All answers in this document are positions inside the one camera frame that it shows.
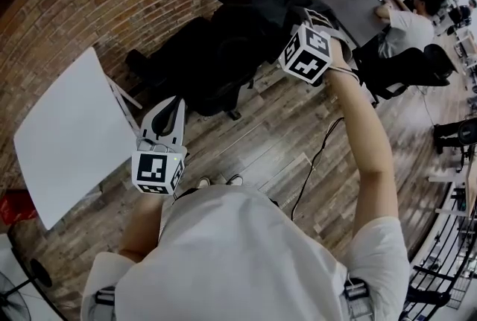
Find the person with black hair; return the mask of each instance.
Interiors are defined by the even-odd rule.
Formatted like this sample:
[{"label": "person with black hair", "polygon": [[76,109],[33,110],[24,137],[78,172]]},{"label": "person with black hair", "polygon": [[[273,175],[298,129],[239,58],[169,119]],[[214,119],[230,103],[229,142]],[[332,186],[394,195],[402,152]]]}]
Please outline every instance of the person with black hair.
[{"label": "person with black hair", "polygon": [[461,22],[467,21],[467,25],[470,23],[470,16],[472,15],[473,10],[477,7],[476,0],[469,0],[468,5],[462,5],[453,8],[450,10],[443,21],[439,24],[436,32],[437,35],[442,35],[450,27],[454,25],[459,25]]},{"label": "person with black hair", "polygon": [[381,58],[396,56],[413,47],[423,51],[431,44],[435,35],[432,17],[445,0],[414,0],[414,12],[401,0],[394,1],[401,10],[394,10],[391,1],[386,1],[375,10],[379,18],[391,24],[387,34],[378,36],[378,54]]}]

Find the wooden floor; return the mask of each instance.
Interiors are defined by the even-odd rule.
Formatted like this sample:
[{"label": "wooden floor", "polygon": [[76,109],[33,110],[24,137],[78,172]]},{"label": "wooden floor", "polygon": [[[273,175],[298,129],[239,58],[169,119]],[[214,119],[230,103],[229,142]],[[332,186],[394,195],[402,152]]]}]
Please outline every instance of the wooden floor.
[{"label": "wooden floor", "polygon": [[[456,58],[452,41],[440,39]],[[450,86],[428,89],[425,97],[411,87],[377,108],[394,152],[399,216],[410,255],[432,224],[432,209],[443,199],[445,185],[427,182],[426,177],[449,165],[451,153],[434,152],[432,121],[457,121],[468,113],[465,80],[462,74],[453,74]],[[203,175],[225,182],[241,174],[246,185],[265,192],[289,214],[329,124],[341,116],[335,96],[327,86],[316,89],[264,66],[254,88],[242,89],[238,109],[242,118],[235,122],[225,114],[190,115],[186,126],[190,157],[180,190]],[[37,220],[13,230],[24,259],[38,258],[50,272],[54,286],[47,294],[68,320],[79,320],[81,291],[92,260],[100,251],[116,249],[138,197],[131,188],[129,163],[107,179],[104,191],[78,204],[48,232]],[[357,193],[358,172],[340,124],[310,177],[295,214],[297,225],[342,256],[351,239]]]}]

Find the electric fan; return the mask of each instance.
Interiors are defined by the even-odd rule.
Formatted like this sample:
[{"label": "electric fan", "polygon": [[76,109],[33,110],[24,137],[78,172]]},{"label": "electric fan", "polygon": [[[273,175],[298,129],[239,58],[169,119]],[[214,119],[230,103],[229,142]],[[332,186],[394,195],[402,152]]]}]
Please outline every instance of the electric fan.
[{"label": "electric fan", "polygon": [[19,290],[36,279],[46,287],[51,287],[50,275],[38,260],[32,259],[30,266],[33,275],[17,286],[0,272],[0,320],[31,321],[30,311]]}]

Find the white sneaker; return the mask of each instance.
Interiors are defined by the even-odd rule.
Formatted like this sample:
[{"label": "white sneaker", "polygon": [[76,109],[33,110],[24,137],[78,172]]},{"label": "white sneaker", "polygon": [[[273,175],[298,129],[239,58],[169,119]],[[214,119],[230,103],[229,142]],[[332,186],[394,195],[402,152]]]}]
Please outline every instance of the white sneaker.
[{"label": "white sneaker", "polygon": [[210,186],[210,179],[207,177],[202,177],[199,179],[199,182],[195,186],[196,188],[205,188]]},{"label": "white sneaker", "polygon": [[242,178],[241,175],[234,175],[232,178],[230,178],[226,185],[229,185],[229,186],[242,186],[244,184],[244,179]]}]

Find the white t-shirt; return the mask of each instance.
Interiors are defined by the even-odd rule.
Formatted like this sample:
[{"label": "white t-shirt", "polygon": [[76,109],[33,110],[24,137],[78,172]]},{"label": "white t-shirt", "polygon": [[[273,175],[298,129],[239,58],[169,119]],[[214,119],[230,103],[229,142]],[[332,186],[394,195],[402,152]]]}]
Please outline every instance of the white t-shirt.
[{"label": "white t-shirt", "polygon": [[214,185],[173,205],[158,247],[141,263],[96,257],[82,320],[91,295],[108,285],[116,285],[117,321],[349,320],[348,273],[367,282],[375,320],[398,319],[409,277],[399,220],[363,227],[340,263],[264,194]]},{"label": "white t-shirt", "polygon": [[424,48],[432,43],[435,31],[432,22],[409,11],[389,10],[391,28],[379,44],[380,57],[393,57],[408,48]]}]

